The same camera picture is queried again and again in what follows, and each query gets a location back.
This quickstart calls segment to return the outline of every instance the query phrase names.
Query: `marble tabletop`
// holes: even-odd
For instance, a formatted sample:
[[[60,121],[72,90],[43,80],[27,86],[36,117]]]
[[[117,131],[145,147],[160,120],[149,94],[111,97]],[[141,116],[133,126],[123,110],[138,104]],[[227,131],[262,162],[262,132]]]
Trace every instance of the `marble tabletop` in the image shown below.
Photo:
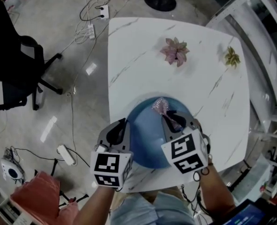
[[[160,50],[165,39],[187,42],[187,62],[169,65]],[[226,66],[234,48],[241,63]],[[182,102],[210,137],[218,171],[243,160],[249,133],[247,69],[239,40],[202,26],[155,18],[113,18],[109,24],[108,87],[110,121],[129,115],[142,101],[171,97]],[[142,192],[193,180],[174,168],[149,169],[133,162],[122,192]]]

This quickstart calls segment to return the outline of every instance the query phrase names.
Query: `pink flower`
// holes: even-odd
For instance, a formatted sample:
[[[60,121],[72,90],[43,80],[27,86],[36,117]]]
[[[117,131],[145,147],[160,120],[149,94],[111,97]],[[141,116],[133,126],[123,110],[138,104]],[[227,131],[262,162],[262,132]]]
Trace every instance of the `pink flower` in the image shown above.
[[[180,67],[187,61],[186,53],[189,52],[186,48],[187,43],[179,43],[179,40],[176,37],[174,40],[170,38],[166,38],[165,40],[168,46],[162,48],[160,52],[166,55],[165,61],[167,61],[170,65],[177,61],[177,67]]]

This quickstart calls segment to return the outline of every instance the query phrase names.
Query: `human arm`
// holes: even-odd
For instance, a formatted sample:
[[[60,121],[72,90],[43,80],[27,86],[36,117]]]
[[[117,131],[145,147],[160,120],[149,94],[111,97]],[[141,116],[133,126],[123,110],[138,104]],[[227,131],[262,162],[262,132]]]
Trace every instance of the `human arm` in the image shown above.
[[[104,225],[113,200],[114,188],[99,186],[74,219],[73,225]]]
[[[207,175],[200,175],[200,185],[206,209],[213,219],[219,219],[227,215],[235,208],[232,194],[217,173],[211,159],[208,159]]]

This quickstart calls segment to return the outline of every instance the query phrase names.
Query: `red fabric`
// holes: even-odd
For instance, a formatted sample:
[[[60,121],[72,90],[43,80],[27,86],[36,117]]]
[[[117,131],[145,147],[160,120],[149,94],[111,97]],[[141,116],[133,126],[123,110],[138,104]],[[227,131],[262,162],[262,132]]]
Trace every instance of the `red fabric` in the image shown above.
[[[10,196],[11,202],[42,225],[71,225],[78,213],[76,202],[59,212],[60,182],[45,172],[18,187]]]

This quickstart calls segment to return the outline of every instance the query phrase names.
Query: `blue screen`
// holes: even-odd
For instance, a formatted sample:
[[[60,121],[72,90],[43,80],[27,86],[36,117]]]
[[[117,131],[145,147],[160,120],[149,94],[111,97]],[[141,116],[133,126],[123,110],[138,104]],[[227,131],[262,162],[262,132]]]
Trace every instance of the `blue screen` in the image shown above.
[[[223,225],[257,225],[263,219],[265,213],[252,204],[236,214],[231,220]]]

